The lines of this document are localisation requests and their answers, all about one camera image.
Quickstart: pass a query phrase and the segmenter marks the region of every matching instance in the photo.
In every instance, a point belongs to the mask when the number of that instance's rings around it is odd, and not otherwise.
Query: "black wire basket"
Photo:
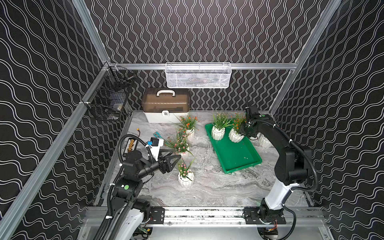
[[[124,113],[131,113],[127,103],[128,90],[136,75],[120,66],[110,67],[86,104],[91,115],[99,121],[119,121]]]

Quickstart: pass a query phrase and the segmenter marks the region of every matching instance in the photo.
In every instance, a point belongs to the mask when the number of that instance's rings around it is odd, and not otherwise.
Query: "mesh basket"
[[[166,63],[169,88],[227,88],[230,63]]]
[[[118,121],[124,112],[130,113],[127,88],[136,76],[129,70],[125,73],[111,70],[93,93],[92,101],[87,104],[91,115],[99,121]]]

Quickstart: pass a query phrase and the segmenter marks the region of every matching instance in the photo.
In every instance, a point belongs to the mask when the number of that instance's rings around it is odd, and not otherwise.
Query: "brown translucent lid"
[[[189,92],[184,88],[147,88],[141,101],[145,113],[189,112]]]

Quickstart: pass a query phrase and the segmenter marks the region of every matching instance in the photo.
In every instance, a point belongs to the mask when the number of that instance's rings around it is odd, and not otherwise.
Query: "white wire basket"
[[[169,88],[227,88],[230,63],[166,63]]]

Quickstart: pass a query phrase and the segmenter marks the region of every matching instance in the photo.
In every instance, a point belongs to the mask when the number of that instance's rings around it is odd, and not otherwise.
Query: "green tray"
[[[261,157],[248,138],[245,137],[240,142],[232,142],[228,137],[231,128],[226,127],[223,139],[217,141],[211,136],[212,127],[212,123],[207,124],[205,130],[216,151],[224,173],[235,172],[262,162]]]

